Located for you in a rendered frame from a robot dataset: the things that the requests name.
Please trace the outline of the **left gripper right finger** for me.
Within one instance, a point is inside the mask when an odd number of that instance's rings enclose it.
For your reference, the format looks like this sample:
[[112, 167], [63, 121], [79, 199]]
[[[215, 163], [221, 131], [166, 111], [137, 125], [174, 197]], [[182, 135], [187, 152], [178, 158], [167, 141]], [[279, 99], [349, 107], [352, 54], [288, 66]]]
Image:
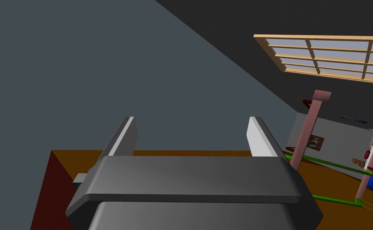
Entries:
[[253, 157], [285, 157], [260, 117], [249, 118], [246, 137]]

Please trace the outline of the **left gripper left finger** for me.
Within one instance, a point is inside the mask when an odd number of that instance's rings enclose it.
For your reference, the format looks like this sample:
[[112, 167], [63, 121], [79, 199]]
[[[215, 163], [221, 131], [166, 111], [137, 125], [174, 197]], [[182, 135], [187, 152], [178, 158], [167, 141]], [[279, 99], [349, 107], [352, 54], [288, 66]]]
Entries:
[[134, 117], [124, 117], [113, 137], [103, 150], [100, 158], [105, 156], [132, 156], [138, 138]]

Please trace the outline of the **pink and green shelf rack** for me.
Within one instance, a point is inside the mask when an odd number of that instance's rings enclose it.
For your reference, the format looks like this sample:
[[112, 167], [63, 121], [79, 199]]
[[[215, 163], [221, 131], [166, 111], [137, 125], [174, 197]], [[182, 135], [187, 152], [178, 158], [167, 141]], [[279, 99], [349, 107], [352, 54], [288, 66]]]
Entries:
[[309, 105], [309, 111], [306, 115], [304, 125], [302, 127], [302, 130], [301, 130], [299, 138], [298, 138], [298, 142], [296, 144], [296, 147], [294, 148], [294, 152], [292, 153], [292, 155], [291, 156], [287, 155], [286, 157], [291, 159], [290, 164], [296, 170], [299, 168], [301, 159], [309, 159], [309, 160], [316, 161], [316, 162], [319, 162], [319, 163], [332, 165], [332, 166], [335, 166], [335, 167], [339, 167], [339, 168], [343, 168], [343, 169], [346, 169], [346, 170], [355, 171], [357, 173], [363, 174], [364, 177], [363, 177], [363, 180], [360, 183], [360, 186], [358, 188], [358, 191], [357, 191], [357, 194], [355, 196], [355, 201], [354, 202], [334, 199], [334, 198], [330, 198], [330, 197], [318, 196], [318, 195], [313, 195], [313, 197], [316, 200], [322, 200], [322, 201], [333, 202], [333, 203], [338, 203], [338, 204], [345, 204], [345, 205], [348, 205], [348, 206], [364, 207], [364, 208], [366, 208], [370, 211], [373, 211], [373, 204], [371, 204], [367, 201], [364, 201], [362, 199], [363, 194], [364, 194], [365, 189], [366, 189], [365, 182], [367, 182], [369, 180], [370, 176], [373, 176], [373, 168], [372, 167], [370, 167], [367, 170], [355, 170], [355, 169], [350, 168], [350, 167], [342, 166], [342, 165], [339, 165], [339, 164], [331, 163], [331, 162], [328, 162], [328, 161], [324, 161], [324, 160], [320, 160], [320, 159], [316, 159], [316, 158], [312, 158], [312, 157], [308, 157], [308, 156], [304, 155], [304, 152], [306, 150], [306, 145], [308, 143], [308, 139], [309, 139], [309, 137], [310, 137], [310, 135], [313, 131], [313, 128], [315, 127], [315, 123], [317, 121], [317, 116], [318, 116], [318, 113], [320, 111], [322, 102], [328, 101], [330, 99], [330, 96], [331, 96], [330, 92], [316, 90], [313, 94], [313, 100], [307, 101], [306, 105]]

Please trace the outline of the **wooden framed window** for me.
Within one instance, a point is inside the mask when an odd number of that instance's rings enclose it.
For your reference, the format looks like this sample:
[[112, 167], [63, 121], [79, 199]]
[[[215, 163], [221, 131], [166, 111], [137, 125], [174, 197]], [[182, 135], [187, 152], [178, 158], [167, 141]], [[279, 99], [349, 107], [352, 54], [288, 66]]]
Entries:
[[283, 72], [373, 83], [373, 36], [253, 37]]

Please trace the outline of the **dark red wall picture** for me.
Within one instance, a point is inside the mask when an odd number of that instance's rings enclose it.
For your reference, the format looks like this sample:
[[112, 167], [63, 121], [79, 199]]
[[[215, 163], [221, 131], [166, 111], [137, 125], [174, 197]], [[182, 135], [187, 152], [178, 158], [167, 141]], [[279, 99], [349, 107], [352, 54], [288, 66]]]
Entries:
[[310, 135], [306, 147], [316, 151], [320, 151], [323, 142], [324, 138], [315, 135]]

